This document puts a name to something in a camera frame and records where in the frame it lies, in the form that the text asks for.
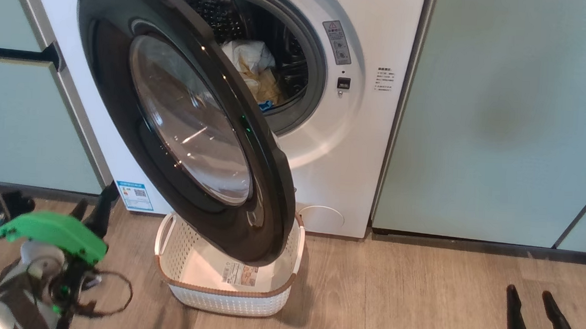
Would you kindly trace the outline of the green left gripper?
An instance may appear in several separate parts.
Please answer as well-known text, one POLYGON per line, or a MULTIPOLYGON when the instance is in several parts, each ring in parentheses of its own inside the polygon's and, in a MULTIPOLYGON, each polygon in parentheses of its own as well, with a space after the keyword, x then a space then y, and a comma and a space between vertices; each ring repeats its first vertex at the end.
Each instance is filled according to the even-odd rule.
POLYGON ((118 198, 117 184, 112 182, 100 193, 85 221, 87 199, 81 199, 68 216, 38 211, 0 221, 0 239, 12 242, 23 238, 27 249, 37 247, 24 268, 34 301, 49 304, 62 318, 106 316, 95 309, 95 300, 83 303, 79 297, 82 291, 101 282, 103 272, 95 266, 107 254, 104 237, 118 198))

